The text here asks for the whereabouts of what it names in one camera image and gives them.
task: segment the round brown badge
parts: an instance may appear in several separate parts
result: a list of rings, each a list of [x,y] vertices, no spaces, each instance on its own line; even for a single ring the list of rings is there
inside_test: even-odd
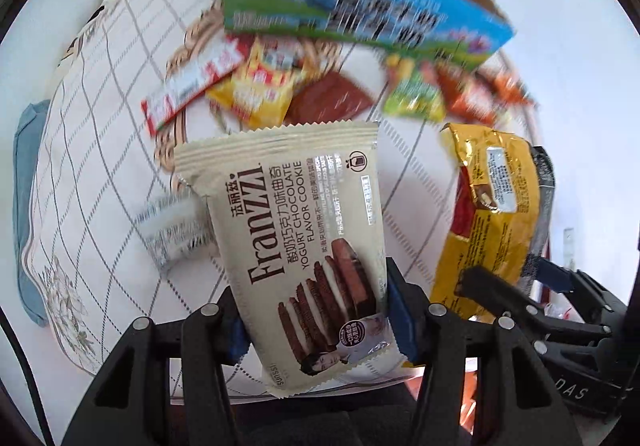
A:
[[[340,329],[340,342],[345,347],[355,347],[364,339],[364,325],[361,321],[353,320],[345,323]]]

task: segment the yellow snack package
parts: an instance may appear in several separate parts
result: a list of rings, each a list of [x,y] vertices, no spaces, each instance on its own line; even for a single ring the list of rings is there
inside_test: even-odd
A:
[[[250,129],[273,127],[282,124],[295,93],[320,76],[321,61],[313,42],[256,36],[246,62],[206,95]]]
[[[512,133],[447,124],[441,136],[460,175],[430,300],[463,318],[481,316],[480,305],[456,295],[460,272],[482,265],[512,285],[517,282],[538,221],[538,172],[529,143]]]

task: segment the metal screw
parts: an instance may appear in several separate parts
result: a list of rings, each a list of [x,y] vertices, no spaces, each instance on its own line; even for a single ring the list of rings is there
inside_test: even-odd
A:
[[[215,303],[207,303],[200,309],[200,314],[203,316],[215,316],[219,310],[220,308]]]
[[[507,331],[510,331],[516,326],[514,321],[508,316],[500,316],[498,318],[498,325]]]
[[[447,313],[447,308],[441,303],[432,303],[429,305],[429,314],[433,316],[444,316]]]
[[[534,341],[533,348],[539,354],[546,354],[546,345],[542,341]]]
[[[133,320],[133,328],[137,331],[142,331],[149,326],[149,318],[140,317]]]

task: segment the green candy package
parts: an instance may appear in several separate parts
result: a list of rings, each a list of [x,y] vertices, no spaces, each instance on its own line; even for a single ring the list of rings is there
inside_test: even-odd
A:
[[[431,122],[444,120],[447,112],[431,61],[391,54],[385,64],[391,92],[386,98],[384,113]]]

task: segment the franzzi cookie package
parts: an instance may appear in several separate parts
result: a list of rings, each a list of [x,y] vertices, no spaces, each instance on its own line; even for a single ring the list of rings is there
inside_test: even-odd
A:
[[[334,378],[393,341],[378,126],[295,125],[176,148],[204,197],[228,281],[276,396]]]

